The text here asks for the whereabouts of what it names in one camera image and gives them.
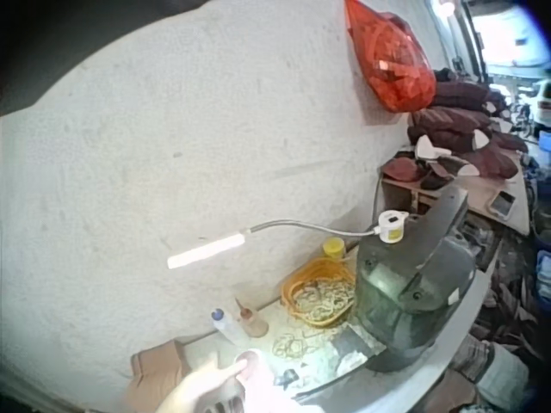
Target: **cardboard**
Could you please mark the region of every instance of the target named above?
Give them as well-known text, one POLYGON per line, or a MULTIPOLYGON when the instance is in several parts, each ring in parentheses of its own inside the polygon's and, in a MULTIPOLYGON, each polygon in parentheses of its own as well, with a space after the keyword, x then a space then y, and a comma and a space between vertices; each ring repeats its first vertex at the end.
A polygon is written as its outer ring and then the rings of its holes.
POLYGON ((190 372, 183 345, 176 340, 134 354, 130 364, 133 380, 127 402, 139 413, 153 413, 190 372))

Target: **red plastic bag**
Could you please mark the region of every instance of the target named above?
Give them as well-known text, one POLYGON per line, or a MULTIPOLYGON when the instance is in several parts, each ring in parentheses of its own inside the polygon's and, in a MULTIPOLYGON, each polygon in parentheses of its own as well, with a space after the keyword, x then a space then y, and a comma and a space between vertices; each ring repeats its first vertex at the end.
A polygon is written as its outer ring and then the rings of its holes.
POLYGON ((427 108, 436 93, 436 78, 408 24, 359 0, 344 1, 363 76, 381 104, 395 113, 427 108))

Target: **brown bottle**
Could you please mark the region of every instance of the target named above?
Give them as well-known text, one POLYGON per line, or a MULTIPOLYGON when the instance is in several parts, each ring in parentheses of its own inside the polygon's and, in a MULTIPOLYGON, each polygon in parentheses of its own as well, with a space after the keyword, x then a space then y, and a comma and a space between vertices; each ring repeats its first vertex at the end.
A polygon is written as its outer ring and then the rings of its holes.
POLYGON ((257 312, 243 307, 238 299, 235 299, 235 302, 238 303, 240 309, 239 316, 241 319, 239 321, 245 333, 255 338, 265 336, 269 328, 268 323, 262 320, 257 312))

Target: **car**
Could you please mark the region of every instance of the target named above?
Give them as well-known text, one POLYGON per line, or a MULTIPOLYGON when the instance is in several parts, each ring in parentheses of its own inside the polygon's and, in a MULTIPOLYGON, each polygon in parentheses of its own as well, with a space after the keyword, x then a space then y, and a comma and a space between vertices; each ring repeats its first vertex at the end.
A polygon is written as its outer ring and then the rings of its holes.
POLYGON ((551 79, 535 84, 539 90, 532 111, 534 113, 534 136, 540 137, 540 132, 551 132, 551 79))

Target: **blue bottle cap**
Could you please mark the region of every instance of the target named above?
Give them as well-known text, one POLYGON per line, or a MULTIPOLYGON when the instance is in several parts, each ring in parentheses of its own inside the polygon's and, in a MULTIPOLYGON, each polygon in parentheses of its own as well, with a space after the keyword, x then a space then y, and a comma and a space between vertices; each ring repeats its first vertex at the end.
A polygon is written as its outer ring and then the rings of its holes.
POLYGON ((224 312, 220 308, 217 308, 213 311, 211 317, 214 321, 220 321, 222 318, 224 318, 224 312))

